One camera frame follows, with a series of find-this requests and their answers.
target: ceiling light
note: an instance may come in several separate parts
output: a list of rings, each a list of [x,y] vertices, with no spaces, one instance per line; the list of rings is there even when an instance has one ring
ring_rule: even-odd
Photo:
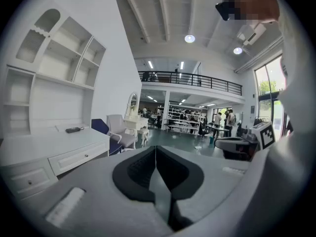
[[[187,42],[187,43],[192,43],[196,40],[196,38],[193,36],[193,35],[186,35],[184,40]]]
[[[152,65],[152,62],[151,62],[151,61],[148,61],[148,63],[149,63],[150,68],[153,69],[154,67],[153,67],[153,65]]]
[[[241,47],[236,47],[234,49],[234,54],[241,54],[242,53],[242,48]]]

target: floor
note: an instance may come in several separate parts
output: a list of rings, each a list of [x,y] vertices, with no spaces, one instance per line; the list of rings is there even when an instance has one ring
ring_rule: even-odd
[[[170,146],[194,154],[197,152],[195,147],[201,146],[202,148],[198,150],[198,154],[223,158],[222,153],[219,154],[217,151],[214,151],[214,144],[209,143],[210,139],[208,137],[204,137],[203,140],[201,140],[200,135],[181,133],[180,136],[178,132],[168,131],[167,133],[166,131],[150,127],[148,129],[150,131],[148,142],[145,143],[144,146]],[[136,148],[142,148],[141,144],[142,136],[139,134]]]

